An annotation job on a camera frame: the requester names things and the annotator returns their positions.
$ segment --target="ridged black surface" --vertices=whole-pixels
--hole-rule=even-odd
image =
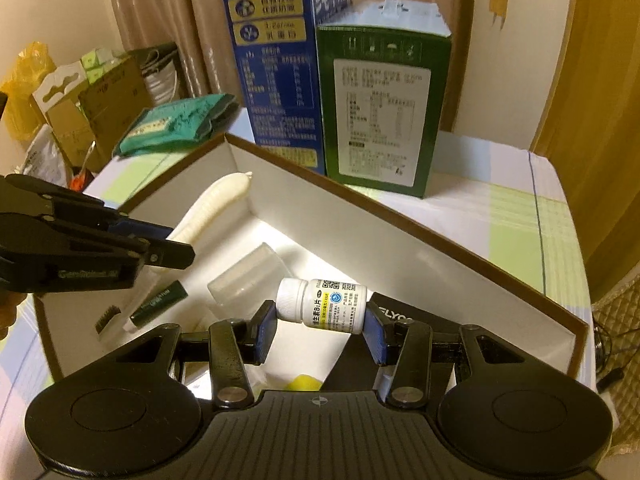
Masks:
[[[48,475],[49,480],[58,478]],[[489,480],[453,456],[425,418],[390,410],[373,392],[266,392],[215,416],[199,442],[140,480]],[[597,479],[583,473],[576,479]]]

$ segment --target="woven mat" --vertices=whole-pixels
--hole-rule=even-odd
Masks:
[[[640,274],[595,303],[593,317],[611,336],[640,327]],[[625,368],[625,378],[609,390],[620,419],[609,454],[632,453],[640,449],[640,351],[635,355],[634,350],[615,353],[637,346],[640,346],[640,331],[614,340],[607,366],[598,376],[601,378],[612,368],[623,366],[633,356]]]

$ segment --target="plaid tablecloth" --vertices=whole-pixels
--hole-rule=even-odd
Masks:
[[[229,128],[253,139],[246,112]],[[184,153],[114,160],[88,192],[118,206]],[[591,324],[580,247],[558,176],[548,160],[511,146],[441,132],[427,198],[357,188],[491,261]],[[595,384],[593,332],[578,380]],[[24,413],[50,384],[33,306],[23,303],[0,342],[0,480],[42,471],[24,435]]]

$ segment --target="white ribbed cap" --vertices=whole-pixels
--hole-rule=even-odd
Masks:
[[[302,298],[306,284],[306,280],[297,278],[282,279],[276,297],[276,312],[279,319],[302,323]]]

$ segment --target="green box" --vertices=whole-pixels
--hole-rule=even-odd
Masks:
[[[316,40],[327,175],[423,197],[451,53],[437,4],[362,0]]]

